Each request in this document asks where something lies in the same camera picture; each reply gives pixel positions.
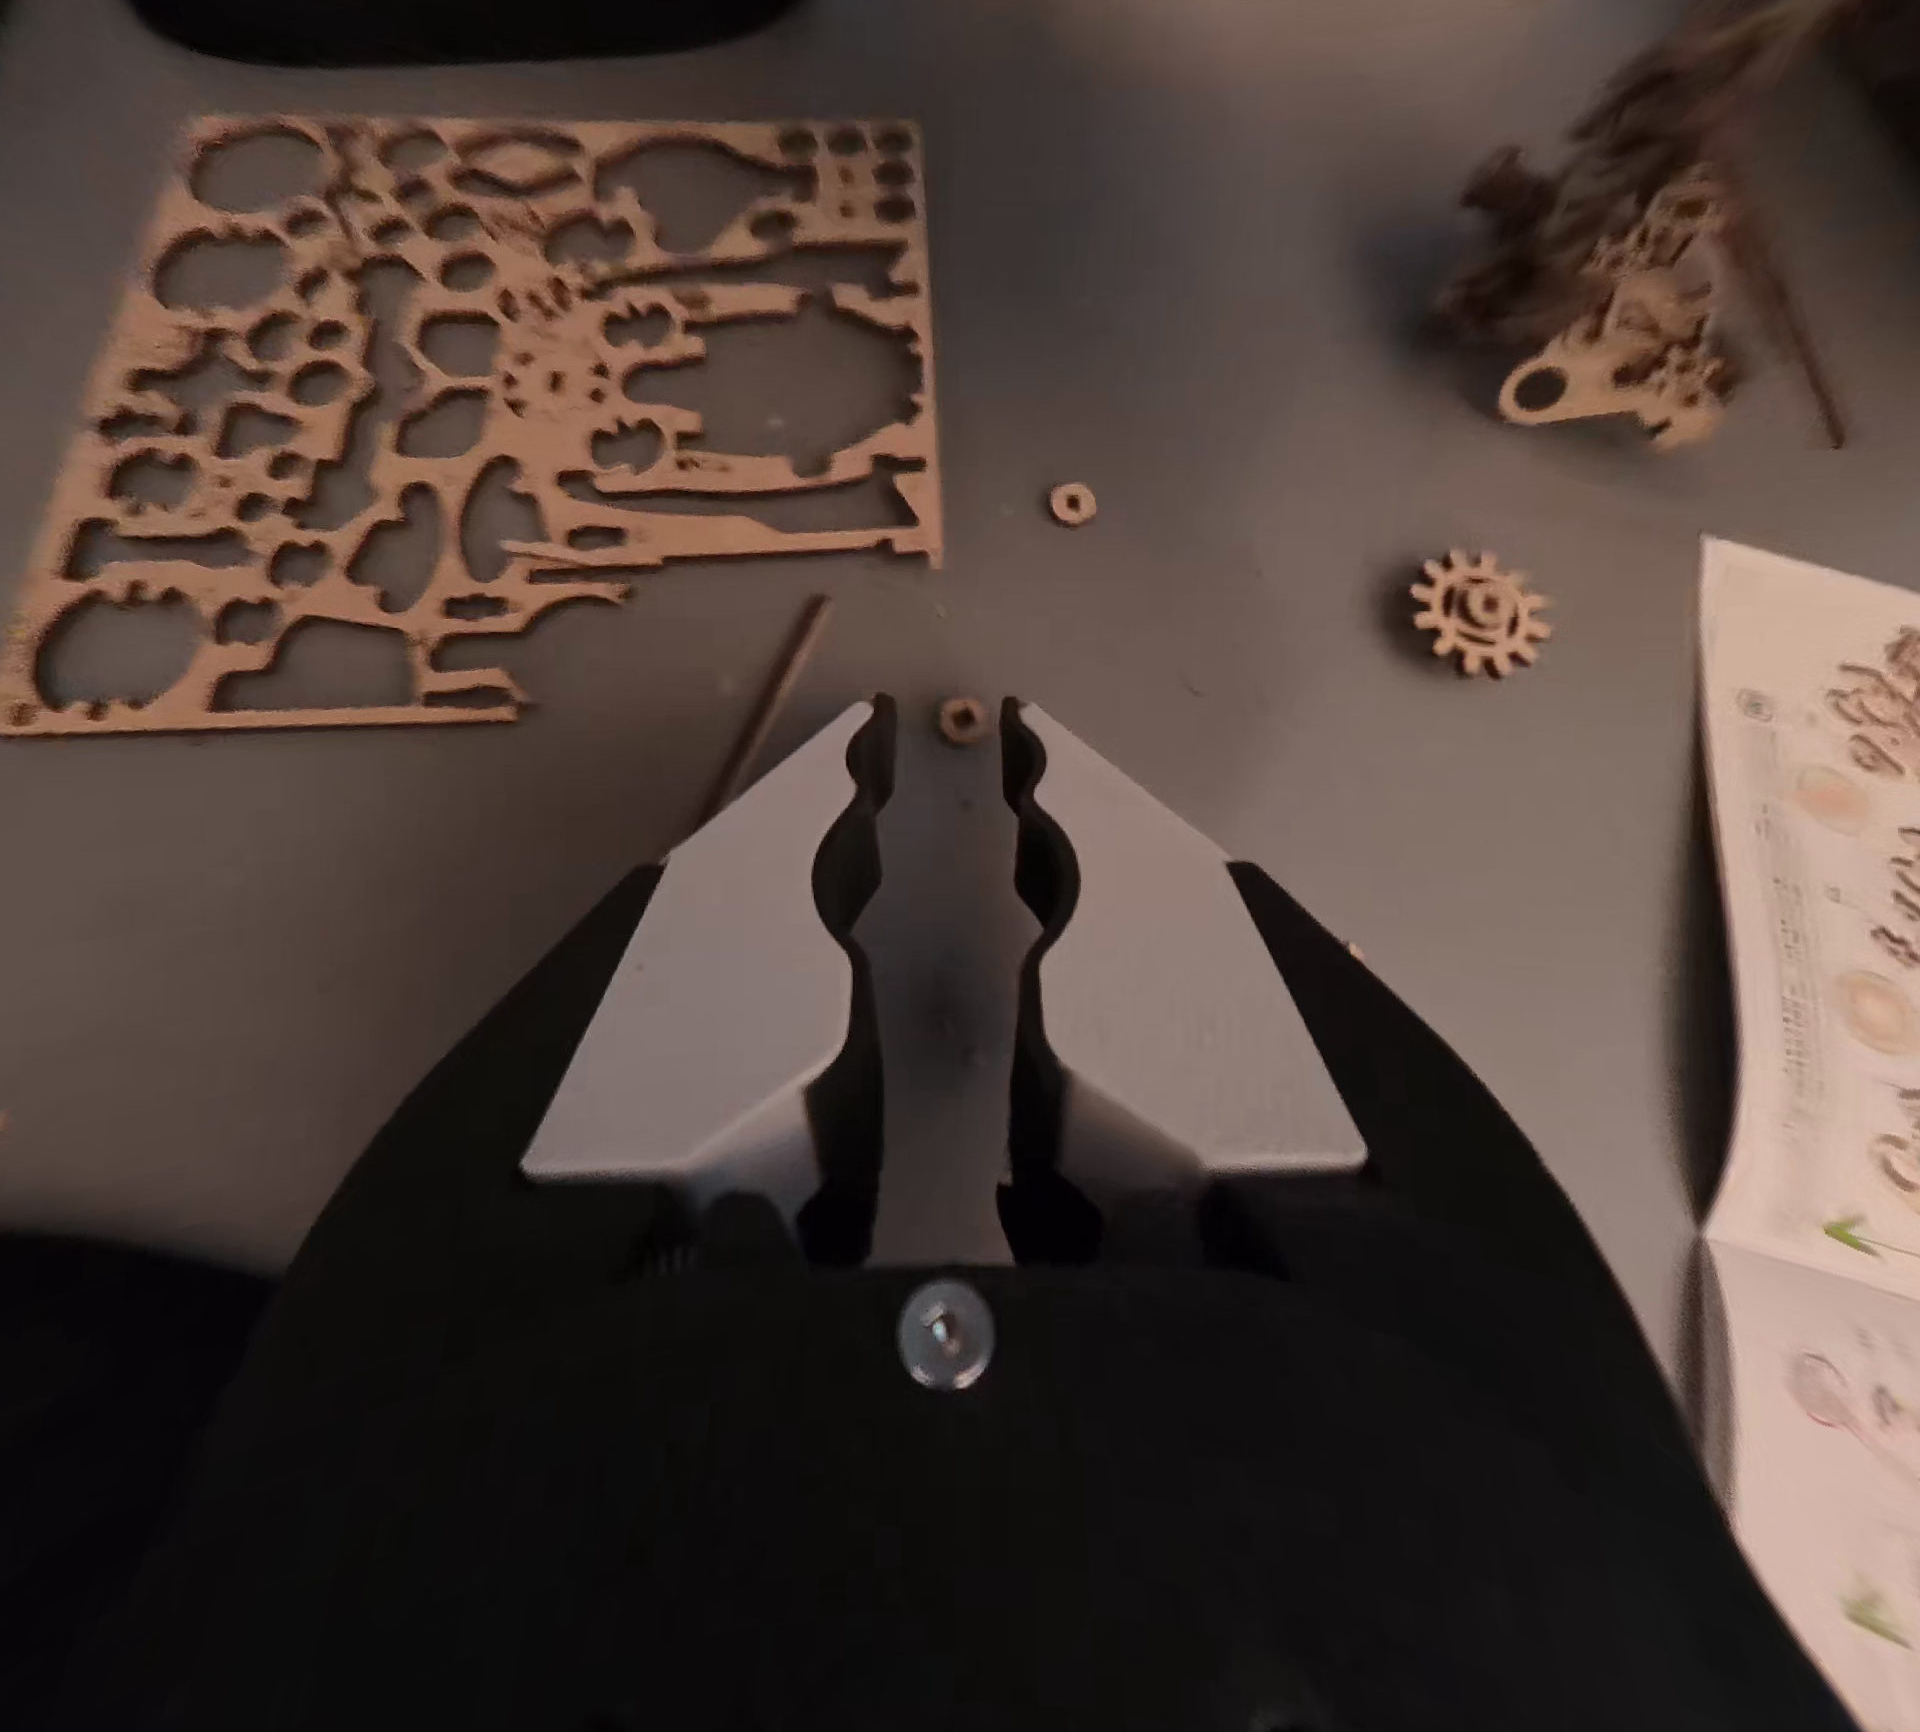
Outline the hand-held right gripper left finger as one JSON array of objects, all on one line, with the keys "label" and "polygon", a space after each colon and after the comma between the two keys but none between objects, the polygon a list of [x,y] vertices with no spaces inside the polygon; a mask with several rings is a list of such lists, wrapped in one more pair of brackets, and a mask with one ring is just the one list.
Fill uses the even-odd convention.
[{"label": "hand-held right gripper left finger", "polygon": [[809,1261],[874,1246],[885,1089],[855,927],[882,882],[898,704],[851,704],[659,867],[528,1144],[539,1184],[766,1200]]}]

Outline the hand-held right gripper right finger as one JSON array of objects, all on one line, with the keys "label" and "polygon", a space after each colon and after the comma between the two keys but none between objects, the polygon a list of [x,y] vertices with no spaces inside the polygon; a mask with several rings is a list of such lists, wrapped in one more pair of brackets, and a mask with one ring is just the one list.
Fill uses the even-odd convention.
[{"label": "hand-held right gripper right finger", "polygon": [[1018,1263],[1187,1241],[1224,1181],[1370,1163],[1236,860],[1040,704],[999,711],[1020,962],[996,1209]]}]

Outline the laser-cut wooden parts sheet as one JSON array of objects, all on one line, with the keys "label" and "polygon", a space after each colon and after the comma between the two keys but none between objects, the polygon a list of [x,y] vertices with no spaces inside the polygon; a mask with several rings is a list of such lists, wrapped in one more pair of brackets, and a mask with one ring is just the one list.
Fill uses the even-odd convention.
[{"label": "laser-cut wooden parts sheet", "polygon": [[4,634],[4,736],[511,726],[461,643],[667,565],[947,558],[900,115],[183,129]]}]

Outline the partly built wooden model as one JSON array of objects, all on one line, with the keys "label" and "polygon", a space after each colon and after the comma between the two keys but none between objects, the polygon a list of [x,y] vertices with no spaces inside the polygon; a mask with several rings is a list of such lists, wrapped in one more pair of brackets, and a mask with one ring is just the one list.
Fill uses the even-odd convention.
[{"label": "partly built wooden model", "polygon": [[1630,423],[1660,453],[1705,443],[1744,385],[1736,315],[1789,364],[1821,443],[1846,448],[1841,394],[1744,183],[1758,112],[1830,40],[1914,134],[1915,0],[1688,0],[1549,166],[1508,144],[1468,176],[1476,237],[1429,327],[1500,362],[1503,423]]}]

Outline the thin wooden stick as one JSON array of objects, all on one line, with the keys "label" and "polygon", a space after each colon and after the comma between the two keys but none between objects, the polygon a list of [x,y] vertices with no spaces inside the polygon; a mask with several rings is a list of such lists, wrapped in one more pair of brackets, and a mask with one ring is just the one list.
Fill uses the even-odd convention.
[{"label": "thin wooden stick", "polygon": [[755,763],[759,761],[798,683],[805,678],[812,658],[821,648],[830,623],[832,598],[827,592],[818,592],[805,605],[801,616],[784,643],[778,663],[773,665],[762,692],[755,697],[755,707],[744,733],[734,740],[717,782],[707,792],[707,800],[692,821],[695,832],[731,807],[731,803],[751,783]]}]

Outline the large wooden gear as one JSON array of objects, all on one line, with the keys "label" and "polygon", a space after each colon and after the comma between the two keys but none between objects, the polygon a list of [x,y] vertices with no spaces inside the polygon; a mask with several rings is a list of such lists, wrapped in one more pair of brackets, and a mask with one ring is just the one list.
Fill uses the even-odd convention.
[{"label": "large wooden gear", "polygon": [[1467,680],[1506,680],[1538,663],[1552,638],[1549,601],[1525,571],[1492,553],[1450,551],[1426,559],[1409,585],[1413,627]]}]

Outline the paper instruction booklet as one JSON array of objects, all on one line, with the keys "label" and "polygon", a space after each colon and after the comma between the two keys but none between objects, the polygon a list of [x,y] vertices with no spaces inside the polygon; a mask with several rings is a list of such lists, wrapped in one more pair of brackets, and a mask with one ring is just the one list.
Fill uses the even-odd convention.
[{"label": "paper instruction booklet", "polygon": [[1919,605],[1704,538],[1733,1001],[1702,1227],[1736,1538],[1861,1727],[1919,1725]]}]

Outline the dark cloth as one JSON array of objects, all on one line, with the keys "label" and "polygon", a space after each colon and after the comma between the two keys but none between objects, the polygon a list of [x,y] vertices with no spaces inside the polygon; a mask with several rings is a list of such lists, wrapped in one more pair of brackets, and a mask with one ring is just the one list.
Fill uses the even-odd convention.
[{"label": "dark cloth", "polygon": [[274,1299],[244,1269],[4,1232],[4,1727],[53,1727]]}]

